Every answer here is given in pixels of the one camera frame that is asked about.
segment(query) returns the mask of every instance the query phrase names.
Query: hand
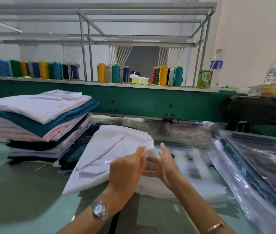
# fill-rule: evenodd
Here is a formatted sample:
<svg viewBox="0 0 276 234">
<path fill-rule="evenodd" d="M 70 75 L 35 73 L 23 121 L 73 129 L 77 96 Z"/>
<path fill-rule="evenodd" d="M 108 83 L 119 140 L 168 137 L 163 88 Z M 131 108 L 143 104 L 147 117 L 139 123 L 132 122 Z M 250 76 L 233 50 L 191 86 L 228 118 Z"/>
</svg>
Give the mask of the hand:
<svg viewBox="0 0 276 234">
<path fill-rule="evenodd" d="M 146 160 L 146 147 L 138 147 L 136 152 L 119 157 L 110 164 L 109 184 L 98 197 L 106 203 L 109 216 L 115 215 L 134 194 Z"/>
<path fill-rule="evenodd" d="M 147 157 L 147 161 L 154 163 L 155 165 L 148 165 L 145 167 L 145 170 L 152 171 L 147 172 L 144 171 L 142 173 L 143 176 L 147 177 L 158 177 L 163 181 L 167 188 L 172 189 L 171 182 L 172 177 L 175 174 L 180 174 L 171 153 L 168 151 L 167 147 L 164 143 L 161 143 L 162 151 L 159 151 L 160 159 L 155 157 Z"/>
</svg>

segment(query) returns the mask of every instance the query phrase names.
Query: person's right hand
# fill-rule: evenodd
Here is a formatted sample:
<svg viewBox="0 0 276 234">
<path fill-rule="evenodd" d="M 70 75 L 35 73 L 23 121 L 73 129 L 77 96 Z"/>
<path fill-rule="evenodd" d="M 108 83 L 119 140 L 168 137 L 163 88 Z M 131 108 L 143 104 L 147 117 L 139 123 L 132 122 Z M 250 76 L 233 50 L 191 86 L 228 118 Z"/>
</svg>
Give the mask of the person's right hand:
<svg viewBox="0 0 276 234">
<path fill-rule="evenodd" d="M 147 165 L 145 171 L 142 172 L 142 175 L 160 178 L 166 187 L 171 190 L 172 177 L 180 173 L 174 163 L 171 153 L 168 151 L 164 143 L 161 143 L 161 149 L 162 151 L 159 151 L 160 159 L 147 157 L 147 161 L 154 163 L 154 165 Z"/>
</svg>

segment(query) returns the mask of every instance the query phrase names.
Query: wristwatch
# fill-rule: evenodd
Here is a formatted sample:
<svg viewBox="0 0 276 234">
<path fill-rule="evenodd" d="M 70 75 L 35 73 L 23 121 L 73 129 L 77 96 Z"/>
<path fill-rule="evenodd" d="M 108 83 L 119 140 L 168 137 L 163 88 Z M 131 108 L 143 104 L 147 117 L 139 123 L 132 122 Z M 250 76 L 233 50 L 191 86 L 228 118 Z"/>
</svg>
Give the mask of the wristwatch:
<svg viewBox="0 0 276 234">
<path fill-rule="evenodd" d="M 102 221 L 105 221 L 109 217 L 108 212 L 106 211 L 106 205 L 104 202 L 95 199 L 91 204 L 91 208 L 92 208 L 92 215 L 94 217 L 99 217 L 101 218 Z"/>
</svg>

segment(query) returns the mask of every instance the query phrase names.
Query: glass tabletop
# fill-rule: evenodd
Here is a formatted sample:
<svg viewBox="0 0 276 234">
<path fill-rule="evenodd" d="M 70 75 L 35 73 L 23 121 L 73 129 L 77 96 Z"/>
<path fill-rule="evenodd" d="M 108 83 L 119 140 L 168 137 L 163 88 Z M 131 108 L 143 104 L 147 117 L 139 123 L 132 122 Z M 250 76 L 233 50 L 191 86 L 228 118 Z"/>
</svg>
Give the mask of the glass tabletop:
<svg viewBox="0 0 276 234">
<path fill-rule="evenodd" d="M 8 147 L 0 143 L 0 233 L 53 234 L 84 210 L 106 187 L 107 182 L 61 196 L 68 178 L 57 173 L 58 168 L 47 164 L 23 162 L 8 165 Z M 215 180 L 224 184 L 213 167 Z M 255 233 L 232 198 L 226 207 L 214 208 L 238 233 Z M 141 195 L 137 224 L 155 227 L 157 233 L 197 233 L 179 202 Z"/>
</svg>

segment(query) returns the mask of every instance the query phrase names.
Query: gold bracelet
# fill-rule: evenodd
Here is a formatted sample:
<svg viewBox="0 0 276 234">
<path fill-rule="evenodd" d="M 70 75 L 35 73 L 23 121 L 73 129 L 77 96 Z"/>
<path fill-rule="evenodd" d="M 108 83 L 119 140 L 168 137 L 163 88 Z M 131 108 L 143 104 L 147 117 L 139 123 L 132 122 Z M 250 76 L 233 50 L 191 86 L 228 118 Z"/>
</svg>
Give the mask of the gold bracelet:
<svg viewBox="0 0 276 234">
<path fill-rule="evenodd" d="M 212 226 L 211 228 L 209 228 L 207 230 L 207 232 L 210 232 L 210 231 L 212 231 L 212 230 L 214 230 L 214 229 L 216 229 L 218 227 L 223 227 L 223 226 L 224 226 L 224 223 L 223 222 L 219 222 L 218 224 L 215 224 L 214 226 Z"/>
</svg>

